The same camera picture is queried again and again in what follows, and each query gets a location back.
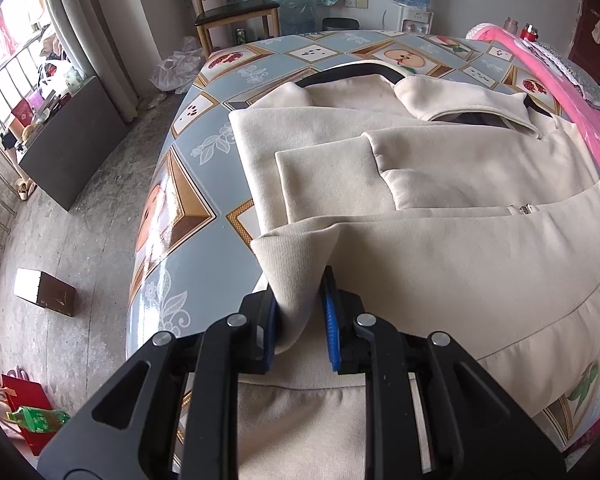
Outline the cream zip-up jacket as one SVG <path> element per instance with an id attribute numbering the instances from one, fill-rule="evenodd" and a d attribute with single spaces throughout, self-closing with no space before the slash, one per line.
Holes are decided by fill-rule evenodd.
<path id="1" fill-rule="evenodd" d="M 400 332 L 450 334 L 568 465 L 600 434 L 600 173 L 522 94 L 411 75 L 288 82 L 230 113 L 282 336 L 238 388 L 244 479 L 359 479 L 365 388 L 329 366 L 326 268 Z"/>

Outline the patterned blue bed sheet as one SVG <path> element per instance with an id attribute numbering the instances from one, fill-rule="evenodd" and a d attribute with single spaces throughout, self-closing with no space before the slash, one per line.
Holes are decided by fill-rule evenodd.
<path id="1" fill-rule="evenodd" d="M 600 110 L 600 100 L 590 97 L 588 77 L 538 46 L 566 66 L 566 75 Z M 390 82 L 428 76 L 519 93 L 530 110 L 576 125 L 544 84 L 497 41 L 317 32 L 216 52 L 188 90 L 151 181 L 135 246 L 130 350 L 159 330 L 176 336 L 200 332 L 234 312 L 248 292 L 271 288 L 251 248 L 260 226 L 230 113 L 288 82 L 309 87 L 376 73 Z"/>

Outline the red thermos bottle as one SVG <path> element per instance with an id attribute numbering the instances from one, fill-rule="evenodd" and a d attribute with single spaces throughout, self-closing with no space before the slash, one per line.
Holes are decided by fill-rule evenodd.
<path id="1" fill-rule="evenodd" d="M 534 42 L 537 42 L 539 39 L 539 33 L 538 30 L 530 23 L 525 24 L 524 27 L 520 30 L 520 34 L 519 34 L 519 38 L 530 42 L 530 44 L 533 44 Z"/>

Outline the brown cardboard box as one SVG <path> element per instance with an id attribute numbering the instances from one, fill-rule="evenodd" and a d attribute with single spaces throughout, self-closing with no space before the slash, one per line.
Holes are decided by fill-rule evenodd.
<path id="1" fill-rule="evenodd" d="M 44 271 L 20 268 L 16 272 L 14 294 L 30 304 L 72 318 L 76 289 Z"/>

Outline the green plastic bottle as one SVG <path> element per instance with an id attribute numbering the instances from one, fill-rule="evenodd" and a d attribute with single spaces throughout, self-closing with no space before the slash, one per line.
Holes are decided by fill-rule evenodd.
<path id="1" fill-rule="evenodd" d="M 32 408 L 32 406 L 20 406 L 14 412 L 6 413 L 9 422 L 32 434 L 54 434 L 70 418 L 69 414 L 61 410 L 46 410 Z"/>

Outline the red paper bag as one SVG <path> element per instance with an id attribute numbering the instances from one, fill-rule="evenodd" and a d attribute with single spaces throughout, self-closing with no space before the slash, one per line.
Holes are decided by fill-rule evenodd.
<path id="1" fill-rule="evenodd" d="M 57 425 L 52 423 L 52 404 L 38 382 L 2 375 L 2 387 L 12 412 L 20 412 L 20 434 L 30 451 L 38 457 L 54 436 Z"/>

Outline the white water dispenser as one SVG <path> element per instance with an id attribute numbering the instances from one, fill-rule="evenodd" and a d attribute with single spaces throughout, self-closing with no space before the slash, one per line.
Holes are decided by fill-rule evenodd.
<path id="1" fill-rule="evenodd" d="M 434 12 L 422 10 L 416 8 L 416 6 L 404 6 L 400 3 L 396 3 L 394 6 L 398 9 L 396 27 L 394 28 L 396 32 L 421 35 L 430 34 L 432 22 L 434 21 Z"/>

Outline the dark grey low cabinet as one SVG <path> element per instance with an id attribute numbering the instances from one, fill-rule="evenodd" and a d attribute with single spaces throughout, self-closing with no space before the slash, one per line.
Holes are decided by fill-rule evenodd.
<path id="1" fill-rule="evenodd" d="M 27 140 L 19 166 L 56 204 L 70 210 L 127 133 L 99 79 L 91 77 Z"/>

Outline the white plastic bag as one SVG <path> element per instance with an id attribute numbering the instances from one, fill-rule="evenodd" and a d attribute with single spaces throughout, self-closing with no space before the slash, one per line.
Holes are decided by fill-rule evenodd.
<path id="1" fill-rule="evenodd" d="M 184 94 L 204 65 L 204 51 L 196 37 L 185 36 L 181 47 L 162 60 L 149 81 L 162 92 Z"/>

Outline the green drink can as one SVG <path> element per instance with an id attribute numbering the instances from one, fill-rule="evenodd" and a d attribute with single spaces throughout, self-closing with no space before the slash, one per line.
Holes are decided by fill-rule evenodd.
<path id="1" fill-rule="evenodd" d="M 241 28 L 236 30 L 236 41 L 238 44 L 245 44 L 247 42 L 246 32 Z"/>

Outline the black rice cooker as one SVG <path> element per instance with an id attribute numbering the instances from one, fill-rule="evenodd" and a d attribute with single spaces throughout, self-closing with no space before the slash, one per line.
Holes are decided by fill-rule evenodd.
<path id="1" fill-rule="evenodd" d="M 358 30 L 360 23 L 355 18 L 344 18 L 343 16 L 328 16 L 323 18 L 323 32 L 346 32 L 347 30 Z"/>

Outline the empty water jug on floor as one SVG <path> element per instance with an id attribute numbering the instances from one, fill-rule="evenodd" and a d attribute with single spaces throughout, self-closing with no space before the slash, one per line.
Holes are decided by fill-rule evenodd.
<path id="1" fill-rule="evenodd" d="M 284 36 L 316 32 L 315 0 L 279 0 L 279 24 Z"/>

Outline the wooden chair black seat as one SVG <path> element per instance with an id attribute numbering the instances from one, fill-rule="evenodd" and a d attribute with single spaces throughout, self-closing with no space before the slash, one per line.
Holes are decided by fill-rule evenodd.
<path id="1" fill-rule="evenodd" d="M 194 25 L 206 60 L 213 53 L 210 36 L 212 28 L 260 18 L 265 38 L 280 36 L 279 3 L 274 0 L 246 0 L 227 3 L 211 10 L 204 10 L 202 0 L 194 0 L 194 3 L 198 4 L 199 9 Z"/>

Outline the grey curtain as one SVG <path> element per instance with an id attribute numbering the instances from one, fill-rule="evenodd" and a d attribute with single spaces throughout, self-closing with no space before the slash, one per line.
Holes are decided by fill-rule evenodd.
<path id="1" fill-rule="evenodd" d="M 99 0 L 44 0 L 69 60 L 85 76 L 99 79 L 127 124 L 137 118 L 138 96 L 123 66 Z"/>

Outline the wall power socket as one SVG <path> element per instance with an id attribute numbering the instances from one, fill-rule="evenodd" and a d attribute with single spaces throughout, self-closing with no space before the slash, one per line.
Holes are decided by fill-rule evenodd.
<path id="1" fill-rule="evenodd" d="M 344 0 L 344 6 L 348 9 L 366 10 L 368 8 L 368 0 Z"/>

